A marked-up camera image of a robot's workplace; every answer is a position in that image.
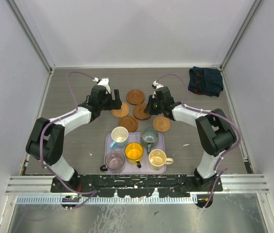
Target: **brown saucer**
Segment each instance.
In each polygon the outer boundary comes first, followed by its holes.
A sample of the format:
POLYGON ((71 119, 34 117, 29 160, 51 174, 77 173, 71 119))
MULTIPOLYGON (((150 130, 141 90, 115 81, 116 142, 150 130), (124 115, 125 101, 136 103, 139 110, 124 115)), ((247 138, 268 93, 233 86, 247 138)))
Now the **brown saucer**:
POLYGON ((153 121, 153 127, 162 133, 170 129, 170 124, 170 120, 164 116, 158 116, 153 121))
POLYGON ((128 103, 136 105, 138 103, 142 103, 145 100, 145 95, 140 90, 131 90, 127 93, 126 99, 128 103))
POLYGON ((129 106, 128 106, 128 104, 123 102, 121 109, 118 109, 118 110, 113 109, 113 110, 111 110, 111 113, 116 118, 125 117, 129 113, 129 106))
POLYGON ((151 117, 151 115, 147 114, 144 112, 146 108, 146 104, 145 103, 139 103, 137 104, 134 108, 133 108, 133 115, 135 116, 135 118, 137 118, 138 120, 146 120, 149 119, 151 117))
POLYGON ((133 116, 122 117, 118 122, 118 126, 125 127, 130 133, 135 132, 138 128, 138 125, 138 120, 133 116))

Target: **purple tray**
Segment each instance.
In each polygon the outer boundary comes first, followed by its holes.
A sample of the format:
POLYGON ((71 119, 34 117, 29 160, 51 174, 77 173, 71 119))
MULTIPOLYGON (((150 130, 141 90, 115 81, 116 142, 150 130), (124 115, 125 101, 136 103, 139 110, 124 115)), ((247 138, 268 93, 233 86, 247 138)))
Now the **purple tray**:
MULTIPOLYGON (((159 136, 159 141, 158 144, 154 147, 151 148, 151 150, 154 149, 161 149, 162 151, 165 151, 165 142, 164 142, 164 136, 161 133, 158 133, 159 136)), ((140 143, 141 140, 141 133, 129 133, 128 136, 128 143, 131 142, 138 142, 140 143)), ((110 149, 110 144, 113 142, 111 138, 111 134, 108 134, 106 137, 106 148, 105 148, 105 154, 104 154, 104 160, 106 159, 106 156, 111 152, 111 151, 119 151, 125 156, 125 147, 123 148, 115 148, 115 149, 110 149)), ((148 175, 148 174, 162 174, 166 171, 166 165, 164 165, 160 170, 155 171, 149 167, 150 162, 148 160, 148 153, 146 152, 146 147, 143 147, 143 156, 140 160, 141 163, 141 168, 138 168, 137 165, 131 164, 130 162, 127 161, 126 156, 125 156, 125 168, 120 174, 143 174, 143 175, 148 175)))

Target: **table surface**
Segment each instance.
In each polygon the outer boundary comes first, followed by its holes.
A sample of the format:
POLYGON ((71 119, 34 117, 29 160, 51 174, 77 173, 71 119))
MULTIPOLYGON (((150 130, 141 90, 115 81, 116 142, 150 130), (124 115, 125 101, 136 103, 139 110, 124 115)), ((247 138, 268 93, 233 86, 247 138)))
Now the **table surface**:
MULTIPOLYGON (((154 91, 151 87, 153 81, 168 73, 181 75, 186 83, 189 81, 189 68, 58 68, 50 81, 42 117, 58 117, 73 110, 74 102, 66 84, 66 75, 73 70, 82 71, 98 78, 110 78, 111 90, 119 89, 123 102, 127 102, 126 94, 130 90, 140 89, 144 92, 145 103, 147 103, 148 96, 154 91)), ((86 76, 71 75, 71 87, 78 103, 85 101, 94 84, 86 76)), ((176 77, 167 76, 161 80, 161 84, 170 89, 175 101, 182 101, 186 96, 186 89, 176 77)), ((224 91, 219 97, 201 96, 189 92, 186 104, 205 110, 220 108, 231 119, 224 91)), ((129 114, 132 115, 133 105, 128 105, 129 114)), ((139 127, 136 132, 142 132, 147 127, 153 127, 155 117, 151 116, 144 121, 139 120, 139 127)), ((103 111, 99 118, 87 125, 80 126, 64 138, 63 156, 79 174, 102 173, 99 168, 104 163, 105 138, 113 128, 118 126, 118 121, 119 119, 113 117, 110 111, 103 111)), ((165 173, 193 174, 203 154, 196 128, 183 122, 171 121, 170 129, 163 135, 166 154, 174 159, 174 163, 167 166, 165 173)), ((228 168, 227 173, 245 174, 246 170, 240 149, 237 148, 227 154, 219 168, 228 168)), ((47 173, 46 169, 41 169, 37 160, 34 158, 29 160, 26 174, 47 173)))

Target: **white mug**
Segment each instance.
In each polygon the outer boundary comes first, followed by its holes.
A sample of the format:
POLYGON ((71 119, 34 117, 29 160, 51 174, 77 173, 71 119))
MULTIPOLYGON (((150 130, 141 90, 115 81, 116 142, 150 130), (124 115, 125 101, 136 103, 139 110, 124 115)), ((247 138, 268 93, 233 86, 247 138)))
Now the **white mug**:
POLYGON ((160 170, 164 164, 173 164, 174 160, 172 158, 167 158, 164 151, 160 149, 152 150, 148 155, 148 160, 151 164, 151 168, 154 170, 160 170))
POLYGON ((125 147, 128 144, 128 135, 128 130, 124 127, 119 126, 113 129, 111 133, 113 142, 110 144, 110 148, 125 147))

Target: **cup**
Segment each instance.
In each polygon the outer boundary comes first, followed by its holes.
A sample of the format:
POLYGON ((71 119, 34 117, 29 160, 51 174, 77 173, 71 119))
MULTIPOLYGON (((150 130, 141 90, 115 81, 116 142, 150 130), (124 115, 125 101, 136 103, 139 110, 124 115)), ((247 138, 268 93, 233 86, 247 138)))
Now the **cup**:
POLYGON ((113 142, 110 144, 111 149, 124 147, 128 143, 128 130, 124 127, 116 127, 112 130, 111 138, 113 142))
POLYGON ((100 167, 100 171, 111 171, 112 173, 120 173, 125 168, 125 157, 121 152, 112 151, 105 159, 104 165, 100 167))
POLYGON ((141 133, 141 142, 147 148, 147 153, 150 154, 151 148, 158 143, 158 132, 153 128, 146 128, 141 133))
POLYGON ((143 155, 143 147, 139 143, 129 143, 125 148, 125 155, 128 162, 136 164, 138 168, 141 168, 140 160, 143 155))
POLYGON ((164 151, 160 149, 152 150, 148 155, 148 160, 151 163, 151 167, 154 170, 160 170, 164 164, 173 164, 174 160, 172 158, 167 158, 164 151))

